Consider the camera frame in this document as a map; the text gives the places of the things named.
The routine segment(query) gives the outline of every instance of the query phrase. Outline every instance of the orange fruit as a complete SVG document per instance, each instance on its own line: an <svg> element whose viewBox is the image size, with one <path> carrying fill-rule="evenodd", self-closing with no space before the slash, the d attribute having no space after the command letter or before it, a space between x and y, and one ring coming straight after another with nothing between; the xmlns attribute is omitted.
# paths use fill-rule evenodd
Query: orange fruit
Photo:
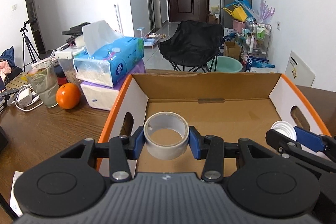
<svg viewBox="0 0 336 224"><path fill-rule="evenodd" d="M78 105L80 98L81 92L73 83L61 85L56 92L56 102L64 109L71 109Z"/></svg>

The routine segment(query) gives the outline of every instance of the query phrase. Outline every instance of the tissue pack logo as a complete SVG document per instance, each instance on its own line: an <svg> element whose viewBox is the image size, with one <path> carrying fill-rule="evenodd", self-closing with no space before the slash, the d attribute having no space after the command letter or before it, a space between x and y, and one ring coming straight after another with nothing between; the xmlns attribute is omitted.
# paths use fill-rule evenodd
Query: tissue pack logo
<svg viewBox="0 0 336 224"><path fill-rule="evenodd" d="M115 71L115 74L119 75L123 71L123 65L120 63Z"/></svg>

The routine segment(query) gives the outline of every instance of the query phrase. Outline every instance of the white bottle cap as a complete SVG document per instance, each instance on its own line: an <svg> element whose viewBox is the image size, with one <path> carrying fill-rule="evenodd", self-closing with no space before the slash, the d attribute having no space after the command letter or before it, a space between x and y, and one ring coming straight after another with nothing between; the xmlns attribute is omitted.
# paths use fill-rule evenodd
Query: white bottle cap
<svg viewBox="0 0 336 224"><path fill-rule="evenodd" d="M292 139L293 141L296 141L295 129L288 122L277 121L272 125L271 129L274 129L279 133L281 133L282 135L285 135L286 137Z"/></svg>

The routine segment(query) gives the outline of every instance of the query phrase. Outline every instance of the charger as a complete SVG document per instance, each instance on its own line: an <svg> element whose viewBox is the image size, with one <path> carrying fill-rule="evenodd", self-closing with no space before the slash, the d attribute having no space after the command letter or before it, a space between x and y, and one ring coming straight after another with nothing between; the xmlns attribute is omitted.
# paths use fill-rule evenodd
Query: charger
<svg viewBox="0 0 336 224"><path fill-rule="evenodd" d="M22 90L17 96L18 105L23 108L32 103L32 92L29 88Z"/></svg>

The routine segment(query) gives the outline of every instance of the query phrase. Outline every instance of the black cable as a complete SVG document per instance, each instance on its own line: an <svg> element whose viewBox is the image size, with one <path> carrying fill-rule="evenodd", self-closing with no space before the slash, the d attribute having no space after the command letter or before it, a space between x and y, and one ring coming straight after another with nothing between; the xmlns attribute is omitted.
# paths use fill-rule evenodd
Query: black cable
<svg viewBox="0 0 336 224"><path fill-rule="evenodd" d="M9 206L7 201L4 199L2 194L0 193L0 206L5 210L5 212L9 215L9 217L14 221L19 218L19 216L13 211L13 209Z"/></svg>

